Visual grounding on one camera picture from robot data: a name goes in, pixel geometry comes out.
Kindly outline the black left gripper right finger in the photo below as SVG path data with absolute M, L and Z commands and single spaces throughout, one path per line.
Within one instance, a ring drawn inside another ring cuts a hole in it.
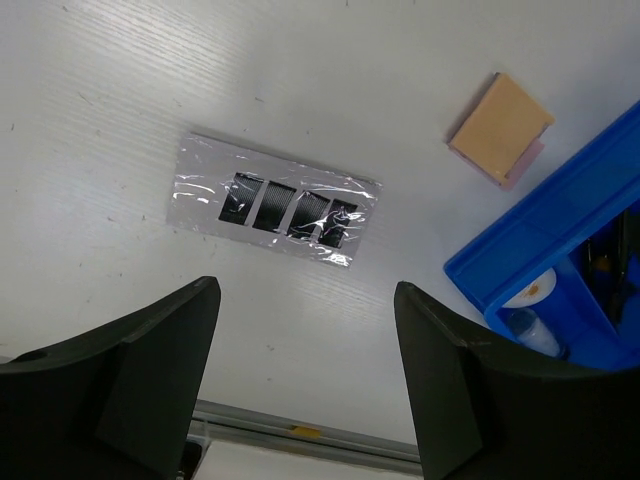
M 518 345 L 400 282 L 394 312 L 427 479 L 635 479 L 639 372 Z

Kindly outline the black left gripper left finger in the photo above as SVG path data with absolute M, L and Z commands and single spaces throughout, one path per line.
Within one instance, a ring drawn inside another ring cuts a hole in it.
M 173 479 L 221 303 L 199 278 L 1 367 L 5 479 Z

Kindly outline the white oval makeup sponge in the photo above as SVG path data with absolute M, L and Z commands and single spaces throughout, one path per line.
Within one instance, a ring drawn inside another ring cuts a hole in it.
M 503 307 L 506 309 L 520 309 L 533 306 L 549 297 L 556 285 L 557 274 L 553 268 L 550 268 L 514 295 Z

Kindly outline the beige square makeup sponge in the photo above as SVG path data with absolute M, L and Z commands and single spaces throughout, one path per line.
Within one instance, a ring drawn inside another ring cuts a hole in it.
M 446 145 L 504 191 L 544 149 L 555 118 L 509 74 L 495 73 L 450 128 Z

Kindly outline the black fan makeup brush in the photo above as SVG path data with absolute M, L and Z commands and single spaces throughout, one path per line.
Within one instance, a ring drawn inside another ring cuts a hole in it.
M 608 315 L 614 325 L 620 323 L 627 300 L 635 293 L 635 287 L 628 282 L 627 273 L 631 259 L 631 210 L 625 209 L 616 219 L 616 256 L 614 267 L 614 288 L 611 294 Z

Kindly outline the blue divided plastic bin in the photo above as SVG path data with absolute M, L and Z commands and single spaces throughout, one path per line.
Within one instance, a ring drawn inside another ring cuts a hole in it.
M 627 280 L 635 293 L 614 325 L 616 219 L 631 210 Z M 616 371 L 639 364 L 639 107 L 633 105 L 444 266 L 488 328 L 513 342 L 503 305 L 548 269 L 557 285 L 526 307 L 569 348 L 570 362 Z

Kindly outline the hair pin card in plastic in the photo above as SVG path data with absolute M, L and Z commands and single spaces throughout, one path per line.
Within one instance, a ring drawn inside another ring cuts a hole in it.
M 348 268 L 381 192 L 374 180 L 188 133 L 179 144 L 166 220 Z

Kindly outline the front aluminium rail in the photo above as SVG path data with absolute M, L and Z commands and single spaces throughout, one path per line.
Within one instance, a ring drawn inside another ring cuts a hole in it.
M 196 402 L 192 422 L 207 439 L 375 468 L 420 463 L 418 449 L 411 444 L 204 400 Z

